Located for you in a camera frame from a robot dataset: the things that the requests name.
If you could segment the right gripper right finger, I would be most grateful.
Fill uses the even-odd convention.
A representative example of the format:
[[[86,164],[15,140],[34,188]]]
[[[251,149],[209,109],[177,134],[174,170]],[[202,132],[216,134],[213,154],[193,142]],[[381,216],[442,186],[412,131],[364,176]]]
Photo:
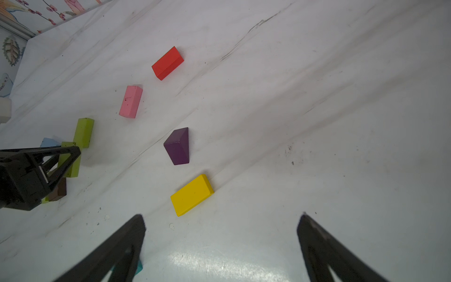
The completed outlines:
[[[333,282],[332,272],[343,282],[386,281],[305,213],[298,223],[297,235],[312,282]]]

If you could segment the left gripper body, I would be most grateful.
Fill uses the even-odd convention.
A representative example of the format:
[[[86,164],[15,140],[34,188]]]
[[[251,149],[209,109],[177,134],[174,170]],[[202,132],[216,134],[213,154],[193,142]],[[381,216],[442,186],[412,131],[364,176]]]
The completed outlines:
[[[29,155],[11,155],[1,158],[1,206],[31,211],[50,194],[41,165]]]

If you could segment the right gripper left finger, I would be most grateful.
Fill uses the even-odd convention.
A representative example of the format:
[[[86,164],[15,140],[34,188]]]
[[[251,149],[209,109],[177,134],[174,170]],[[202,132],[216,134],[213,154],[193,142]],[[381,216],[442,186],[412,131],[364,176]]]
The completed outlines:
[[[81,262],[58,277],[58,282],[131,282],[138,266],[146,226],[134,215]]]

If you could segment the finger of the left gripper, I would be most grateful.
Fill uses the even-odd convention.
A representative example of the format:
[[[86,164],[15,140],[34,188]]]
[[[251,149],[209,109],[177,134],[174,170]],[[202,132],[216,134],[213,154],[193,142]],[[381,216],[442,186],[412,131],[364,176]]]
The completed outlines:
[[[58,167],[59,156],[70,154],[70,157]],[[44,175],[50,187],[55,187],[62,179],[69,167],[81,155],[81,151],[76,146],[71,147],[50,147],[50,148],[23,148],[1,150],[1,158],[11,155],[29,155],[43,169]]]

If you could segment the pink wood block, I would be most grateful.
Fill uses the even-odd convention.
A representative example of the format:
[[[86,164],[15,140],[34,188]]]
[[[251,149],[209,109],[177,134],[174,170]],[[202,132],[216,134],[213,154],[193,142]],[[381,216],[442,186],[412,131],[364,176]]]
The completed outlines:
[[[134,119],[142,97],[143,89],[139,86],[128,86],[124,94],[119,115],[125,118]]]

